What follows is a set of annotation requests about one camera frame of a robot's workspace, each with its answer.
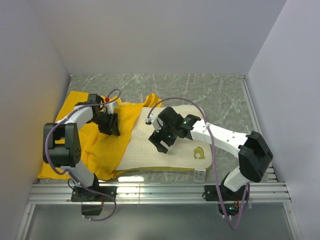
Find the yellow printed pillowcase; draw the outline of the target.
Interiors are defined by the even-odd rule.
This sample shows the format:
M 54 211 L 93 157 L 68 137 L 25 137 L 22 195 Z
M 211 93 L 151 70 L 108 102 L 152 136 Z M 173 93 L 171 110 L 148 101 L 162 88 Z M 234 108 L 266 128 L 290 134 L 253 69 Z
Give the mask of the yellow printed pillowcase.
M 57 120 L 61 120 L 69 114 L 75 105 L 88 99 L 89 93 L 71 91 L 62 108 Z M 100 180 L 115 179 L 123 171 L 116 170 L 121 163 L 127 145 L 131 140 L 132 130 L 144 107 L 151 108 L 161 100 L 155 93 L 149 94 L 142 103 L 124 102 L 118 99 L 118 128 L 120 136 L 102 134 L 98 126 L 94 123 L 85 124 L 79 131 L 81 146 L 81 159 L 87 168 L 93 172 Z M 59 175 L 55 173 L 49 164 L 42 163 L 39 179 L 67 180 L 67 174 Z

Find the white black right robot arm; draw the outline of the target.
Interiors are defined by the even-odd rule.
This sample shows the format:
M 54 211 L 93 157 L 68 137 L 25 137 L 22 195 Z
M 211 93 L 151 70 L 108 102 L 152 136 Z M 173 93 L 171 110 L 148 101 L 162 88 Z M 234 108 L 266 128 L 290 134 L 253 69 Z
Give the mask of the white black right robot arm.
M 226 200 L 233 199 L 246 184 L 259 183 L 274 158 L 259 132 L 231 131 L 192 114 L 182 117 L 172 107 L 166 107 L 158 114 L 149 113 L 145 123 L 154 127 L 149 141 L 160 153 L 167 153 L 168 147 L 181 138 L 210 144 L 236 157 L 238 167 L 229 172 L 219 186 L 220 194 Z

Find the cream dotted foam pillow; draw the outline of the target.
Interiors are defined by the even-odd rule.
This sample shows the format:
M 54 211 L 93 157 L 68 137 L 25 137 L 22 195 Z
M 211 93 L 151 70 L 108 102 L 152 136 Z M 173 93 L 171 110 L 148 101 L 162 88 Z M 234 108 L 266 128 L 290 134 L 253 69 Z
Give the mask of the cream dotted foam pillow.
M 149 141 L 154 127 L 145 124 L 151 109 L 143 107 L 136 120 L 129 144 L 116 168 L 128 176 L 140 176 L 144 182 L 192 182 L 195 170 L 208 170 L 212 166 L 211 146 L 208 143 L 177 138 L 160 153 Z

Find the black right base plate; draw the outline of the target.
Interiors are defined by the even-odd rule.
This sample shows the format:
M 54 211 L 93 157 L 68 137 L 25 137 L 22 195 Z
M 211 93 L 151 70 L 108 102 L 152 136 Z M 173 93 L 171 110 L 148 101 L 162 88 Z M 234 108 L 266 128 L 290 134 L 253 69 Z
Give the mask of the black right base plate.
M 234 218 L 240 212 L 240 203 L 245 192 L 245 186 L 242 186 L 238 191 L 233 192 L 223 185 L 220 186 L 220 193 L 224 202 L 226 213 Z M 215 185 L 205 185 L 202 198 L 206 202 L 219 202 L 218 192 Z

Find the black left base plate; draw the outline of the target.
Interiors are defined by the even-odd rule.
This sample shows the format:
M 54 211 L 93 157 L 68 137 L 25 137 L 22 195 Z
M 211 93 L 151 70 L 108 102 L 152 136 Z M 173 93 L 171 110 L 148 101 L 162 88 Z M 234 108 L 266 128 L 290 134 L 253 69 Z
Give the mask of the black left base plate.
M 105 203 L 113 203 L 116 200 L 116 186 L 100 186 L 98 189 L 84 189 L 74 187 L 70 201 L 81 204 L 81 213 L 84 216 L 95 217 L 102 213 Z

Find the aluminium front mounting rail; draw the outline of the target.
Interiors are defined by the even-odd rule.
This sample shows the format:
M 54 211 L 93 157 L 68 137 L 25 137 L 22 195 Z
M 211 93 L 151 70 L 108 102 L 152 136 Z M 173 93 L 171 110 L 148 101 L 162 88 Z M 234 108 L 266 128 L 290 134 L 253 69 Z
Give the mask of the aluminium front mounting rail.
M 202 204 L 205 186 L 199 183 L 113 183 L 116 186 L 116 203 L 121 204 Z M 72 189 L 66 183 L 35 184 L 27 203 L 33 205 L 80 205 L 71 201 Z M 288 203 L 291 201 L 283 182 L 250 184 L 251 203 Z

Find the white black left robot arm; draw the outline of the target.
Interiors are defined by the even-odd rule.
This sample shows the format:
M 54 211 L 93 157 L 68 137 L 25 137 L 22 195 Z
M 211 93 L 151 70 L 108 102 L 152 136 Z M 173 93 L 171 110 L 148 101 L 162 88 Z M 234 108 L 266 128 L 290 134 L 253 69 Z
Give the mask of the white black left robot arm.
M 43 161 L 58 175 L 67 174 L 74 182 L 73 192 L 88 201 L 110 199 L 103 192 L 98 177 L 82 161 L 79 130 L 94 123 L 105 135 L 120 135 L 117 99 L 104 100 L 98 94 L 89 94 L 84 102 L 78 102 L 61 120 L 43 127 Z

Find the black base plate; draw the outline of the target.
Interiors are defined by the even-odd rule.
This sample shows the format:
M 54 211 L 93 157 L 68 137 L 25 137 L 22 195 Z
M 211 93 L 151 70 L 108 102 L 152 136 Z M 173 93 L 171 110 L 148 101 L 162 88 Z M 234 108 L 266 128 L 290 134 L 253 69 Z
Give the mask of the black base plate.
M 240 203 L 245 192 L 245 186 L 242 186 L 238 191 L 233 192 L 223 185 L 220 186 L 220 193 L 224 202 L 226 213 L 234 218 L 240 212 Z M 218 192 L 215 185 L 205 185 L 202 198 L 206 202 L 219 202 Z
M 81 213 L 84 216 L 95 217 L 102 213 L 105 203 L 113 203 L 116 200 L 116 186 L 100 186 L 98 189 L 84 189 L 74 187 L 70 201 L 81 204 Z

